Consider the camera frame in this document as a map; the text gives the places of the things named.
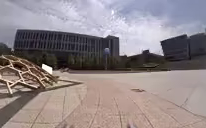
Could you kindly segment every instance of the modern building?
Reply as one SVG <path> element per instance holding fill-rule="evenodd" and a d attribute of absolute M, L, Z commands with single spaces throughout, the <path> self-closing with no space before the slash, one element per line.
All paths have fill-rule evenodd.
<path fill-rule="evenodd" d="M 111 56 L 119 57 L 119 38 L 58 31 L 17 30 L 14 42 L 14 51 L 46 51 L 54 53 L 62 61 L 66 61 L 69 55 L 101 58 L 105 48 L 110 49 Z"/>
<path fill-rule="evenodd" d="M 144 64 L 161 64 L 164 62 L 164 57 L 158 54 L 150 53 L 149 50 L 144 50 L 141 54 L 129 56 L 128 61 L 132 68 L 141 68 Z"/>
<path fill-rule="evenodd" d="M 161 41 L 164 57 L 168 61 L 187 60 L 189 55 L 189 39 L 188 36 L 181 35 Z"/>
<path fill-rule="evenodd" d="M 191 58 L 198 56 L 206 56 L 206 34 L 199 33 L 189 37 L 190 56 Z"/>

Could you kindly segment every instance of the geometric wooden sculpture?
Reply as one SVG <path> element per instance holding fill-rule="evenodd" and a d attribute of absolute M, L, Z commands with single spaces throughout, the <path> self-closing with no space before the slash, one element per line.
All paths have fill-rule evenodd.
<path fill-rule="evenodd" d="M 52 86 L 57 78 L 28 60 L 12 55 L 0 56 L 0 83 L 6 85 L 9 94 L 12 88 L 21 85 L 30 89 Z"/>

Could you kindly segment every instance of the wooden frame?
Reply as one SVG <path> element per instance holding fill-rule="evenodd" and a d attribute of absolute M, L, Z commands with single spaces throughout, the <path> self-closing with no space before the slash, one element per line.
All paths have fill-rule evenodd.
<path fill-rule="evenodd" d="M 4 79 L 4 72 L 14 73 L 14 76 L 17 76 L 19 79 Z M 17 85 L 22 85 L 34 90 L 46 88 L 48 86 L 44 84 L 46 81 L 48 81 L 49 85 L 53 85 L 53 83 L 57 82 L 57 78 L 28 60 L 12 55 L 0 56 L 0 83 L 6 84 L 9 94 L 13 94 L 12 88 Z"/>

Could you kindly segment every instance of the ground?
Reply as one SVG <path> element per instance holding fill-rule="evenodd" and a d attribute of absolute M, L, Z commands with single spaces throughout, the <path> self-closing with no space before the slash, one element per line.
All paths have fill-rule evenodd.
<path fill-rule="evenodd" d="M 0 127 L 206 128 L 206 70 L 55 74 L 81 83 L 13 97 L 0 93 Z"/>

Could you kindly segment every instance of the pole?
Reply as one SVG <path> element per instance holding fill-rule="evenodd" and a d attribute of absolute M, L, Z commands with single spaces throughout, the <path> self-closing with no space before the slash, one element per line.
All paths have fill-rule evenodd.
<path fill-rule="evenodd" d="M 107 70 L 107 66 L 108 66 L 108 59 L 107 59 L 107 54 L 106 54 L 106 56 L 105 56 L 105 70 Z"/>

